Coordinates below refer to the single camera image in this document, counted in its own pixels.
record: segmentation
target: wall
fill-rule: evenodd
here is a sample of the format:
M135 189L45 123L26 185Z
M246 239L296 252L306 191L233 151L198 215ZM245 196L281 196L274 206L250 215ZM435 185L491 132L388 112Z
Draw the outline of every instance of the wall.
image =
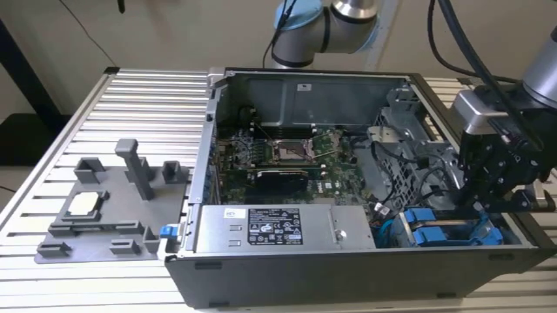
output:
M557 25L557 2L552 0L452 1L469 40L489 70L520 78ZM419 72L456 77L433 57L428 36L429 0L403 0L388 45L379 64L383 71ZM444 58L469 69L447 27L440 6L433 19L436 43Z
M260 67L278 0L66 0L119 67ZM66 112L81 105L109 59L58 0L2 0L0 18ZM317 68L359 70L367 55L322 55Z
M0 65L0 123L13 113L34 113L34 109Z

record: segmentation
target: cable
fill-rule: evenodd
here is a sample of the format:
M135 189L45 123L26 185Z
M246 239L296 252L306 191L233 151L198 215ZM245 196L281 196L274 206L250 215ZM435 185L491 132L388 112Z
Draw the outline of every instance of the cable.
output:
M435 190L435 191L428 192L425 195L423 195L423 196L419 197L419 200L420 201L417 201L417 203L421 203L424 200L428 200L435 194L439 194L440 192L451 192L451 190L448 190L448 189L439 189L439 190Z
M487 68L484 62L480 59L476 50L469 42L467 34L464 33L461 24L459 23L459 18L455 13L453 5L449 0L440 0L439 2L441 11L444 12L444 17L447 20L447 25L452 30L455 40L461 48L463 54L467 57L467 60L471 63L472 69L476 71L477 75L480 76L481 80L489 87L489 89L496 93L496 96L501 99L501 105L505 108L505 111L513 120L516 126L519 127L523 134L527 136L527 140L532 145L534 150L542 151L544 149L544 143L540 140L536 132L534 131L527 119L522 115L522 112L515 108L513 104L511 103L511 98L508 94L501 90L501 86L499 85L496 78L492 76L489 69ZM504 130L493 120L491 120L492 127L497 130L497 133L501 135L509 135L509 132Z
M276 29L276 32L274 32L273 37L272 37L272 42L269 43L268 49L265 50L264 59L261 60L261 67L262 68L265 68L265 60L268 58L269 50L272 48L274 48L274 46L276 46L277 39L280 38L281 29L286 25L286 22L289 21L290 14L293 12L293 8L294 8L294 5L296 5L297 1L298 0L293 1L293 3L290 4L289 10L286 9L288 0L284 1L281 18L278 19L278 23L277 23L277 29Z
M437 50L437 45L436 45L436 39L433 37L433 10L436 9L436 0L431 0L429 2L429 9L428 9L428 39L429 39L429 47L432 48L432 52L433 52L433 56L436 57L437 61L441 63L441 65L444 65L449 70L461 73L467 76L473 76L473 77L480 77L480 75L477 75L477 73L465 70L464 68L456 67L455 65L452 65L441 56L441 54L439 53ZM507 82L507 83L519 83L519 80L516 80L515 78L509 78L509 77L504 77L504 76L495 76L495 78L500 81L500 82Z
M0 186L0 189L5 189L6 191L10 191L10 192L13 192L13 193L17 193L17 191L15 191L13 188L9 188L9 187L5 187L5 186Z
M103 47L102 47L102 46L99 45L99 43L95 41L94 37L91 37L91 35L89 34L87 28L85 27L85 25L83 25L83 24L82 24L82 22L79 21L78 16L74 14L74 12L71 11L71 9L69 8L67 4L65 3L65 0L59 0L59 1L61 1L62 5L65 6L65 8L67 8L67 10L69 10L69 12L70 12L71 16L74 16L74 19L77 20L77 22L78 22L79 26L82 26L82 29L85 30L85 32L86 32L86 35L87 35L89 39L91 39L91 41L94 42L95 46L97 46L97 47L98 47L98 48L103 51L103 53L105 53L106 57L109 58L109 60L111 60L113 65L114 65L114 66L117 66L117 62L114 62L114 60L113 60L111 56L110 56L110 55L107 54L107 52L105 51Z
M369 147L371 147L371 150L372 150L372 157L376 160L376 164L380 167L380 170L388 175L389 181L392 183L392 191L387 195L385 199L379 201L381 204L385 204L392 199L392 197L395 195L395 176L393 176L393 173L389 171L389 169L385 167L384 163L381 163L380 158L377 157L376 145L375 145L373 142L372 142L372 145Z
M372 149L376 150L375 146L379 146L381 148L381 150L384 150L385 154L389 155L392 158L396 158L397 160L400 160L401 162L405 163L419 163L417 160L412 160L409 158L405 158L404 156L396 155L385 146L381 142L379 142L377 140L375 140L372 142Z
M444 174L445 184L448 185L449 190L451 190L451 189L453 189L452 177L449 176L449 173L448 173L448 171L447 171L445 167L443 167L443 166L437 166L437 167L435 167L435 168L431 168L431 169L429 169L429 171L424 174L424 176L423 176L423 177L421 177L421 179L420 179L420 182L419 182L419 188L417 188L417 190L416 190L416 199L415 199L415 201L413 201L413 205L419 204L419 203L420 203L420 201L424 201L424 199L423 199L423 197L424 197L424 196L421 196L421 189L424 188L424 185L425 185L425 183L427 183L427 180L428 180L429 176L431 176L435 172L437 172L437 171L440 171L440 172Z

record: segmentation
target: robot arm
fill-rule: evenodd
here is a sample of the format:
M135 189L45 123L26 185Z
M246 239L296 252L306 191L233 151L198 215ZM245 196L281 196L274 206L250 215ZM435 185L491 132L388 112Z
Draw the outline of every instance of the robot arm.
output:
M294 3L285 1L286 7ZM276 27L284 18L282 8L284 4L277 8ZM274 42L276 67L309 67L316 53L355 53L368 48L377 26L375 0L335 0L330 7L324 7L321 0L298 1Z
M557 166L557 27L524 81L507 90L515 108L534 128L544 148L531 149L526 136L500 107L493 91L481 86L463 91L455 108L467 120L461 141L460 168L465 185L456 204L469 208L479 202L487 211L515 212L536 208L532 189L512 190L546 181ZM499 121L509 135L496 133L489 122Z

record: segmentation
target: circuit board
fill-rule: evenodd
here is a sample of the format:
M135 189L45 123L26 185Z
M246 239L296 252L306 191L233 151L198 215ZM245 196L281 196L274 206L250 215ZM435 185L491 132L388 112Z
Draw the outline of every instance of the circuit board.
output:
M240 132L220 141L222 204L368 204L367 185L349 140L343 130L318 128L305 140L254 139ZM293 191L274 194L274 185L261 190L262 176L274 175L266 184L285 174L304 181L289 182Z

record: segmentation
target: warning label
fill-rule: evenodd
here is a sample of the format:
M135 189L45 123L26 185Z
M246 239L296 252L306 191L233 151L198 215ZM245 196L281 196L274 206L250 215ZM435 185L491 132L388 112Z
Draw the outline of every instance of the warning label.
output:
M250 209L250 245L302 245L300 209Z

